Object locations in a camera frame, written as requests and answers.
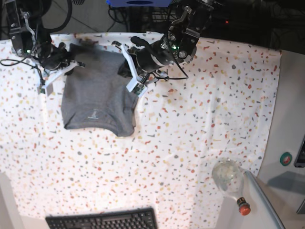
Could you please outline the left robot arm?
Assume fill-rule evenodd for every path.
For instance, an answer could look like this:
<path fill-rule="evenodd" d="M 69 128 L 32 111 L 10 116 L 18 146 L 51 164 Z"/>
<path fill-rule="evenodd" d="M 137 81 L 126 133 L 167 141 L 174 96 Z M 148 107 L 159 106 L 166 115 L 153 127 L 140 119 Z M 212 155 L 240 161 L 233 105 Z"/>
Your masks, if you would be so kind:
<path fill-rule="evenodd" d="M 196 45 L 201 33 L 211 20 L 216 6 L 214 0 L 182 0 L 177 4 L 177 19 L 168 20 L 168 29 L 163 36 L 153 42 L 133 36 L 133 47 L 127 50 L 130 61 L 120 67 L 120 75 L 136 75 L 146 80 L 150 75 L 157 79 L 163 76 L 158 71 L 170 64 L 178 67 L 189 63 L 196 54 Z"/>

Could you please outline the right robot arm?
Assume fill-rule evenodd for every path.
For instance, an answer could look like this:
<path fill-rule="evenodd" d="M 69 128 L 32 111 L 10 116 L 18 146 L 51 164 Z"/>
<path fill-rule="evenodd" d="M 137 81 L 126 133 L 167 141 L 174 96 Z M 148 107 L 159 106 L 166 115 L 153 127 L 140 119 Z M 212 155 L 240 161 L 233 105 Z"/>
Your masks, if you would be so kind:
<path fill-rule="evenodd" d="M 72 1 L 67 1 L 68 10 L 64 22 L 56 28 L 45 28 L 42 17 L 49 11 L 51 0 L 6 0 L 9 38 L 13 51 L 21 60 L 10 60 L 3 66 L 14 66 L 31 59 L 38 66 L 48 71 L 67 70 L 73 62 L 71 53 L 64 43 L 57 47 L 52 44 L 51 34 L 64 29 L 72 16 Z"/>

